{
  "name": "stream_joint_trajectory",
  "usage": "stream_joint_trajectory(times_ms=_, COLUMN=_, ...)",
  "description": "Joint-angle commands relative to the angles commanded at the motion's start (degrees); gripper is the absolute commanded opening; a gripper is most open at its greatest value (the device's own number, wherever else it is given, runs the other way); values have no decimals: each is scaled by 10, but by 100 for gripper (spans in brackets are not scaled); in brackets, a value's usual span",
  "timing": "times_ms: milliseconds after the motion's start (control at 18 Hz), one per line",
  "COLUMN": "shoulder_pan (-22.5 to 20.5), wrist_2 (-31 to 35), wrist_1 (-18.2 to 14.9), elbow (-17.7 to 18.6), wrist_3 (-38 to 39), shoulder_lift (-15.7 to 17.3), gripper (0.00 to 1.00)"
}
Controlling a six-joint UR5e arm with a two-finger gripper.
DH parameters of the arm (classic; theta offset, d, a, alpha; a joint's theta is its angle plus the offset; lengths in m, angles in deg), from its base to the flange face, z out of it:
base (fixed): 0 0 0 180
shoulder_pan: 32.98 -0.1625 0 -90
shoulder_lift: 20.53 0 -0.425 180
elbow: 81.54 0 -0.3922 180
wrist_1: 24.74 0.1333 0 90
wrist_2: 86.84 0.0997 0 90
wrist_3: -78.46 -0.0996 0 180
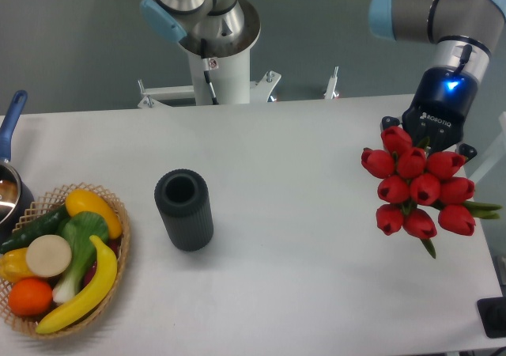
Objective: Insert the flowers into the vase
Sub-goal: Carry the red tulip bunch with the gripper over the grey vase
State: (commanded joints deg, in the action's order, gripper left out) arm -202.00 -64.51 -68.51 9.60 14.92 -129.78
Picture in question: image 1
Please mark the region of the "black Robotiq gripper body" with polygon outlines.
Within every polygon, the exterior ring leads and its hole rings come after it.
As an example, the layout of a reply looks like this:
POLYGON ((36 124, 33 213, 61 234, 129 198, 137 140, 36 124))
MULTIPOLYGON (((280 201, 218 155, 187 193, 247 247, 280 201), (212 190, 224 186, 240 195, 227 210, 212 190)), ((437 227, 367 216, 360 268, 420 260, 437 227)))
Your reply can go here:
POLYGON ((478 83, 468 74, 430 68, 402 114, 402 128, 415 146, 426 141, 432 152, 446 150, 463 140, 464 124, 477 91, 478 83))

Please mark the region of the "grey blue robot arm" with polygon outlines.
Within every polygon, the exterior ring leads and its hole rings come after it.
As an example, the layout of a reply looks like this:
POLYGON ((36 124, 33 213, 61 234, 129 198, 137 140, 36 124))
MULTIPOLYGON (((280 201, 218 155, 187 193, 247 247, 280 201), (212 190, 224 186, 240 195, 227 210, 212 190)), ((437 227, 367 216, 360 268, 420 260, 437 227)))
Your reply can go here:
MULTIPOLYGON (((278 76, 250 79, 261 25, 247 0, 142 0, 140 11, 154 32, 186 52, 197 104, 269 99, 278 76)), ((463 128, 505 26, 505 0, 372 0, 368 24, 379 38, 436 45, 410 106, 400 118, 384 118, 383 127, 401 125, 433 153, 455 147, 474 157, 463 128)))

